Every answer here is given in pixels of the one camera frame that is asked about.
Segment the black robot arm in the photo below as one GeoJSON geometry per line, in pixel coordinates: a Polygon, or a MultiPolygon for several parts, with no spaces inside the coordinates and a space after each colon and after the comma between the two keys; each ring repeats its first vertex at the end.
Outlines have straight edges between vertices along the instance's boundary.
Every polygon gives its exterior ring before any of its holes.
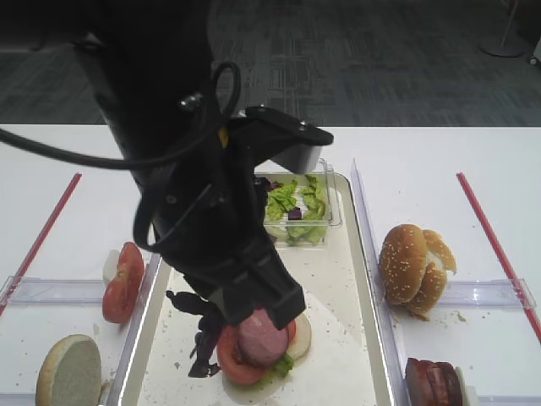
{"type": "Polygon", "coordinates": [[[1,48],[69,45],[91,84],[121,159],[87,156],[2,132],[3,143],[63,162],[128,170],[141,193],[134,242],[182,272],[226,322],[264,308],[277,328],[304,311],[300,285],[265,231],[260,160],[302,134],[243,135],[221,107],[207,1],[4,1],[1,48]]]}

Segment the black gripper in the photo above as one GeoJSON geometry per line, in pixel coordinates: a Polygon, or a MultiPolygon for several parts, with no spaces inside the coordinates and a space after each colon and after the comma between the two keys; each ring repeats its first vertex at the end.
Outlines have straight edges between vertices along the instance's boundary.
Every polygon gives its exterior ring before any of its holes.
{"type": "Polygon", "coordinates": [[[281,330],[305,311],[300,284],[291,276],[263,228],[266,192],[246,150],[218,134],[152,137],[144,157],[172,162],[139,173],[139,243],[150,228],[159,253],[189,286],[222,313],[228,325],[250,317],[260,303],[281,330]]]}

